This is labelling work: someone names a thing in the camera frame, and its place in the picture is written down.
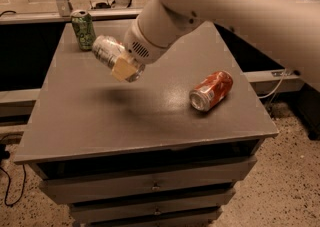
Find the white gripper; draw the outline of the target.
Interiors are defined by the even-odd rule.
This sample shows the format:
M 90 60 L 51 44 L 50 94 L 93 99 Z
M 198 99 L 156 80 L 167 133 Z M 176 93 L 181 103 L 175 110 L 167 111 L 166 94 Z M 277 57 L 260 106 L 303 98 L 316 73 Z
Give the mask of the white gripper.
M 165 52 L 164 48 L 153 45 L 142 34 L 138 21 L 134 20 L 124 36 L 124 45 L 132 57 L 142 64 L 156 62 Z M 112 67 L 111 75 L 118 81 L 132 82 L 139 71 L 139 64 L 127 53 L 122 53 Z

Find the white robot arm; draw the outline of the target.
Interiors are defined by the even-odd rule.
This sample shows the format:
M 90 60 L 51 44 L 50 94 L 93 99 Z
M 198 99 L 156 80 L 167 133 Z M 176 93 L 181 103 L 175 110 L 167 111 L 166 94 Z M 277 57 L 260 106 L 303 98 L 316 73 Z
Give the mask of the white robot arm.
M 233 32 L 320 90 L 317 0 L 150 0 L 123 44 L 138 62 L 152 64 L 205 21 Z

